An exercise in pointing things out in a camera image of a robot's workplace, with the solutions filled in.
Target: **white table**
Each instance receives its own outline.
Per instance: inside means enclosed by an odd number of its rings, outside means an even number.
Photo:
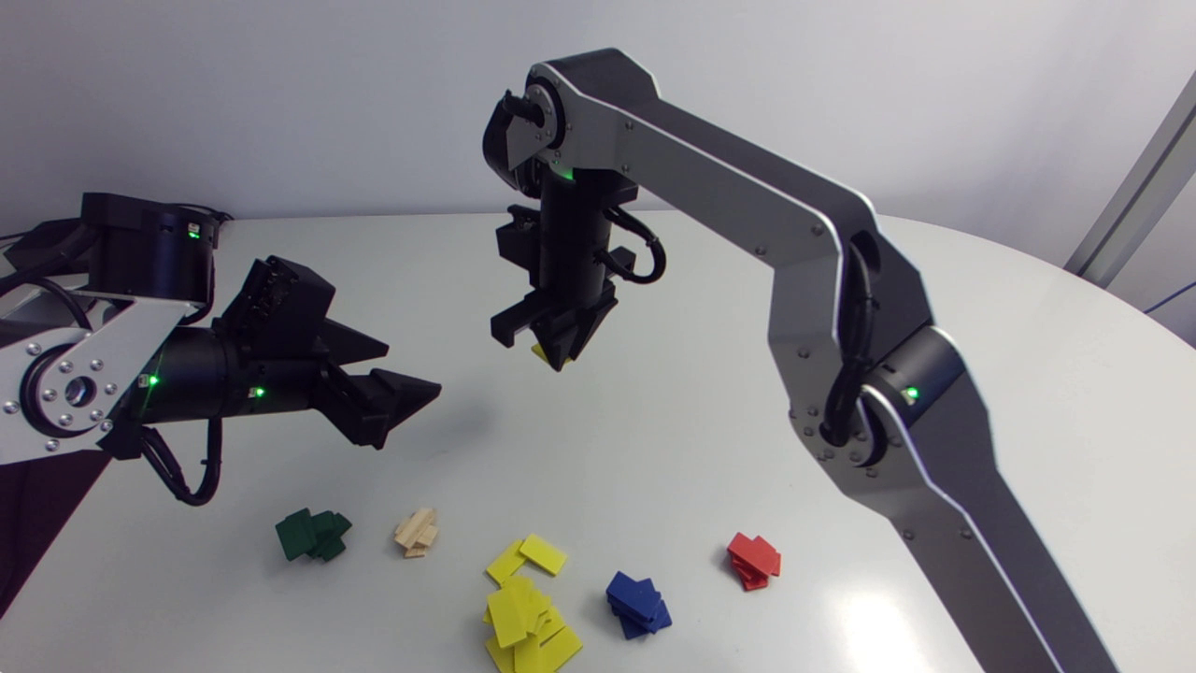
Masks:
[[[254,257],[309,264],[337,287],[332,317],[391,344],[376,365],[444,394],[382,453],[316,412],[232,420],[202,509],[144,463],[114,464],[0,622],[0,671],[490,671],[482,569],[532,532],[570,555],[556,579],[530,573],[585,642],[570,673],[977,671],[889,524],[792,435],[765,347],[768,269],[682,215],[645,219],[667,274],[621,283],[563,374],[530,335],[512,351],[490,339],[490,314],[527,290],[495,251],[502,215],[231,225],[221,308]],[[1002,471],[1122,669],[1191,669],[1194,351],[1035,258],[881,224],[922,269]],[[193,483],[201,432],[167,433]],[[404,561],[391,533],[420,506],[441,534]],[[353,521],[346,553],[282,558],[274,524],[303,507]],[[785,555],[768,589],[745,594],[725,565],[737,531]],[[651,576],[675,625],[623,641],[603,595],[616,570]]]

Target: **pile of blocks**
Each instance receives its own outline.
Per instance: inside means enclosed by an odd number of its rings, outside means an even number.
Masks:
[[[731,567],[743,582],[745,592],[767,587],[769,575],[781,576],[781,553],[759,536],[751,539],[743,533],[736,533],[734,539],[727,545],[727,552],[731,555]]]
[[[610,611],[618,617],[623,626],[623,637],[630,641],[646,634],[655,634],[665,626],[672,626],[669,606],[660,592],[652,586],[651,579],[636,582],[622,573],[606,586],[606,602]]]
[[[420,508],[395,530],[395,542],[403,547],[403,558],[420,558],[437,539],[437,510]]]
[[[482,622],[494,626],[486,651],[499,673],[551,673],[581,650],[581,640],[551,599],[530,577],[514,575],[531,561],[555,576],[567,558],[543,538],[529,536],[512,543],[486,569],[499,585],[499,591],[487,596],[482,616]]]
[[[329,562],[344,551],[341,537],[352,527],[353,524],[340,513],[322,512],[312,516],[311,510],[303,508],[276,524],[274,530],[287,561],[307,555],[307,558]]]

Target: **robotic arm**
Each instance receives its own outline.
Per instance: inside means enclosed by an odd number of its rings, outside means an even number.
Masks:
[[[773,267],[769,345],[794,432],[844,495],[892,522],[984,669],[1116,671],[997,472],[984,404],[917,269],[864,195],[661,100],[614,49],[532,66],[483,152],[541,200],[498,231],[533,287],[492,319],[499,342],[531,326],[560,371],[617,302],[612,275],[660,276],[661,243],[620,208],[643,185]],[[645,238],[652,273],[608,250],[611,222]]]

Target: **white wall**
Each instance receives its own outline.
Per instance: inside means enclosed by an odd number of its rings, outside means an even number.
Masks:
[[[1061,263],[1194,35],[1191,0],[10,0],[0,221],[87,189],[240,216],[499,209],[513,192],[480,152],[498,96],[618,45],[671,102],[883,212]]]

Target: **yellow block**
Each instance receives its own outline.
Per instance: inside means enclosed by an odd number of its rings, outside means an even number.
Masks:
[[[561,617],[560,611],[556,606],[548,608],[548,619],[544,620],[544,626],[536,632],[536,640],[539,644],[544,644],[549,638],[557,635],[561,629],[565,629],[565,619]]]
[[[499,647],[507,648],[527,638],[527,618],[519,610],[514,592],[499,589],[486,598],[486,605],[490,610]]]
[[[544,657],[544,669],[556,671],[565,666],[566,661],[573,659],[573,655],[581,651],[581,638],[573,632],[573,629],[566,626],[556,636],[549,638],[539,648],[539,651]]]
[[[514,575],[515,570],[523,567],[527,557],[519,553],[519,547],[523,545],[523,540],[515,540],[511,543],[511,546],[499,555],[499,558],[494,559],[490,565],[486,567],[486,574],[490,576],[490,580],[498,582],[501,587],[508,577]]]
[[[499,673],[515,673],[515,651],[513,648],[500,648],[498,638],[486,641],[486,651],[490,653]]]
[[[565,552],[554,547],[548,540],[535,533],[527,536],[527,539],[519,546],[519,553],[553,576],[556,576],[561,571],[565,562],[569,558]]]
[[[544,669],[544,656],[536,638],[527,638],[512,649],[515,650],[515,673],[541,673]]]

